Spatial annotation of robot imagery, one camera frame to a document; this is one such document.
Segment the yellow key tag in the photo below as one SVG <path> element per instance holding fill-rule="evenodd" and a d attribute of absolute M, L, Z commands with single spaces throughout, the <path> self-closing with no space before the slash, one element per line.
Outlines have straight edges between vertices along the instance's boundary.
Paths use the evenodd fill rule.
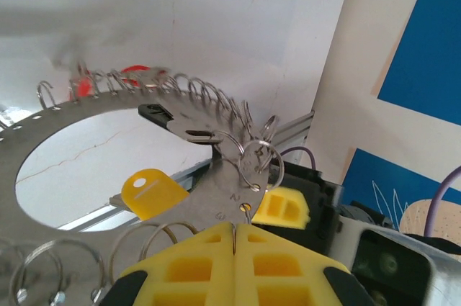
<path fill-rule="evenodd" d="M 142 221 L 171 209 L 189 195 L 175 180 L 158 169 L 144 169 L 123 184 L 123 202 Z"/>

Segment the engraved number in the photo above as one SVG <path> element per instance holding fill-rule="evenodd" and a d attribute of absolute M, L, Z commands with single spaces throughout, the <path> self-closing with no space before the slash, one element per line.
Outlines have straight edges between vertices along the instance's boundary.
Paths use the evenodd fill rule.
<path fill-rule="evenodd" d="M 238 202 L 240 200 L 240 196 L 238 194 L 232 193 L 229 199 L 232 199 L 234 202 Z"/>
<path fill-rule="evenodd" d="M 216 220 L 222 221 L 225 219 L 225 215 L 222 212 L 216 214 Z"/>

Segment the small hole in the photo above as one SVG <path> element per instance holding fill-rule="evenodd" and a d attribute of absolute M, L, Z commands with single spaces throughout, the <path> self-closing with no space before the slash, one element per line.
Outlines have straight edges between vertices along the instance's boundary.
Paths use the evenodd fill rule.
<path fill-rule="evenodd" d="M 197 130 L 187 130 L 188 135 L 193 135 L 194 137 L 212 137 L 213 134 L 209 131 L 197 131 Z"/>
<path fill-rule="evenodd" d="M 206 282 L 211 280 L 213 260 L 205 257 L 181 257 L 169 264 L 165 282 Z"/>
<path fill-rule="evenodd" d="M 296 221 L 300 217 L 300 208 L 297 203 L 289 200 L 283 214 L 283 219 L 287 221 Z"/>
<path fill-rule="evenodd" d="M 249 243 L 265 243 L 266 239 L 260 238 L 259 236 L 254 235 L 254 234 L 249 234 L 248 242 Z"/>
<path fill-rule="evenodd" d="M 221 242 L 221 235 L 219 234 L 214 234 L 211 238 L 208 238 L 206 243 L 220 243 Z"/>
<path fill-rule="evenodd" d="M 257 287 L 259 306 L 309 306 L 318 305 L 306 286 L 264 285 Z"/>
<path fill-rule="evenodd" d="M 144 186 L 145 183 L 146 183 L 146 180 L 144 178 L 140 178 L 140 179 L 136 180 L 135 182 L 133 182 L 133 186 L 134 187 L 142 187 L 142 186 Z"/>
<path fill-rule="evenodd" d="M 253 257 L 255 276 L 301 276 L 297 259 L 290 254 L 264 253 Z"/>
<path fill-rule="evenodd" d="M 240 210 L 241 211 L 250 211 L 251 210 L 251 205 L 248 204 L 248 203 L 240 204 Z"/>
<path fill-rule="evenodd" d="M 269 200 L 269 206 L 267 207 L 267 215 L 276 217 L 282 211 L 283 197 L 272 195 Z"/>

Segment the blue poster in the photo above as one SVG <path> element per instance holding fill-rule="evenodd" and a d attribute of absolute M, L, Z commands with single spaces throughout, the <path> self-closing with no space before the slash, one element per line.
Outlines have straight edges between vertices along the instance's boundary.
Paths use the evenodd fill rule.
<path fill-rule="evenodd" d="M 378 99 L 461 125 L 461 0 L 418 0 Z"/>
<path fill-rule="evenodd" d="M 344 204 L 356 200 L 388 216 L 398 227 L 405 209 L 419 200 L 432 199 L 439 183 L 356 149 L 343 186 Z M 448 189 L 443 200 L 461 204 L 461 192 Z"/>

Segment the yellow plastic part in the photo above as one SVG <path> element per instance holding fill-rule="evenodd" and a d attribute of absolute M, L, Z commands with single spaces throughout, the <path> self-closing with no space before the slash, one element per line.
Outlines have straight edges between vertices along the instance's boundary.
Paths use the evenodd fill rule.
<path fill-rule="evenodd" d="M 267 192 L 252 220 L 262 225 L 297 229 L 304 229 L 309 221 L 309 206 L 303 193 L 287 187 Z"/>
<path fill-rule="evenodd" d="M 131 266 L 134 306 L 341 306 L 323 275 L 341 263 L 251 225 L 216 225 Z"/>
<path fill-rule="evenodd" d="M 189 195 L 184 188 L 158 169 L 144 169 L 123 184 L 123 202 L 141 220 L 148 220 L 181 202 Z"/>
<path fill-rule="evenodd" d="M 338 261 L 257 227 L 238 225 L 236 305 L 341 306 L 323 275 L 327 266 L 349 273 Z"/>
<path fill-rule="evenodd" d="M 233 306 L 233 229 L 216 225 L 131 266 L 148 273 L 134 306 Z"/>

